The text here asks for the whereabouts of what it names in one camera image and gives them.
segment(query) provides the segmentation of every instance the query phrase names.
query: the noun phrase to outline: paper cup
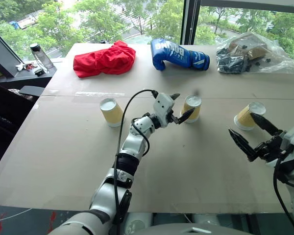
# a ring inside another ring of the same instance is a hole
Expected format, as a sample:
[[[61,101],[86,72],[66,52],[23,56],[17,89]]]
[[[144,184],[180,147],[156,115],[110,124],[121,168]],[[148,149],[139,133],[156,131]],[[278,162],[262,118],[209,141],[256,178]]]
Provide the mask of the paper cup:
[[[182,114],[185,113],[186,111],[192,108],[195,108],[192,115],[190,115],[190,117],[185,121],[186,123],[192,123],[197,121],[199,117],[200,106],[201,106],[201,98],[198,97],[197,95],[192,94],[185,98],[180,115],[182,116]]]
[[[113,98],[106,98],[100,102],[100,109],[109,126],[120,126],[123,111]]]
[[[260,102],[251,102],[234,117],[234,123],[242,130],[252,130],[256,123],[250,113],[263,115],[266,113],[266,107]]]

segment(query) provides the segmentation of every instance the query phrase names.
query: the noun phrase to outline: blue boxing glove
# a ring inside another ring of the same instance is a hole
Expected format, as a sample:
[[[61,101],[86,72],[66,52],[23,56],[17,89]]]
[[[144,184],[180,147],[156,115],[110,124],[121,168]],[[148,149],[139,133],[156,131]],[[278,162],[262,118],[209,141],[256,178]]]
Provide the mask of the blue boxing glove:
[[[160,71],[166,68],[164,60],[199,70],[207,70],[210,63],[208,55],[199,51],[186,50],[178,44],[162,38],[151,41],[151,54],[153,65]]]

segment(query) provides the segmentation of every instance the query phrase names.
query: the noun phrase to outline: glass window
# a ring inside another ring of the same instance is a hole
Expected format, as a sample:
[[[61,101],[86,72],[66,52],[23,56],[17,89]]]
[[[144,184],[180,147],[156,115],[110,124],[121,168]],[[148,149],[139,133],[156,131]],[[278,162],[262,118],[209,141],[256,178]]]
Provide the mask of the glass window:
[[[74,43],[179,43],[183,0],[1,0],[0,36],[25,61],[39,43],[50,58]]]
[[[280,46],[294,59],[294,14],[226,7],[201,6],[194,44],[213,45],[216,38],[256,32]]]

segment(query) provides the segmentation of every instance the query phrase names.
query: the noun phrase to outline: tabletop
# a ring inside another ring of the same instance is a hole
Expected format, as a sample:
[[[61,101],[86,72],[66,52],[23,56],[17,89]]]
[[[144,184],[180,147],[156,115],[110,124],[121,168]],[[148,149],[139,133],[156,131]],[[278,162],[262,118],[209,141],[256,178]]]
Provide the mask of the tabletop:
[[[265,117],[277,127],[294,126],[294,75],[219,74],[216,48],[185,46],[211,57],[208,71],[166,63],[154,69],[148,46],[136,50],[132,70],[79,79],[72,68],[75,54],[110,45],[75,44],[24,121],[0,162],[0,205],[55,210],[85,210],[114,160],[119,127],[109,127],[100,101],[113,96],[124,109],[128,97],[142,88],[181,93],[200,89],[200,118],[192,124],[170,124],[150,137],[151,149],[135,174],[130,212],[253,213],[281,212],[272,186],[273,170],[262,160],[250,163],[227,129],[244,135],[255,147],[270,138],[260,128],[239,130],[233,117],[249,102],[260,101]],[[152,112],[148,93],[134,99],[132,117]],[[281,194],[288,204],[284,186]]]

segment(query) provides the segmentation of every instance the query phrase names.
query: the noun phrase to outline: clear plastic bag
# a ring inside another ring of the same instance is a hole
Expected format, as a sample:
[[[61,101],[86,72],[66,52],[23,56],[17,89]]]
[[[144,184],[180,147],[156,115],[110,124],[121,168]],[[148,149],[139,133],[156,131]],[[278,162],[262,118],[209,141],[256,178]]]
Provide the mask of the clear plastic bag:
[[[294,60],[279,46],[256,33],[243,33],[221,42],[217,67],[223,73],[294,73]]]

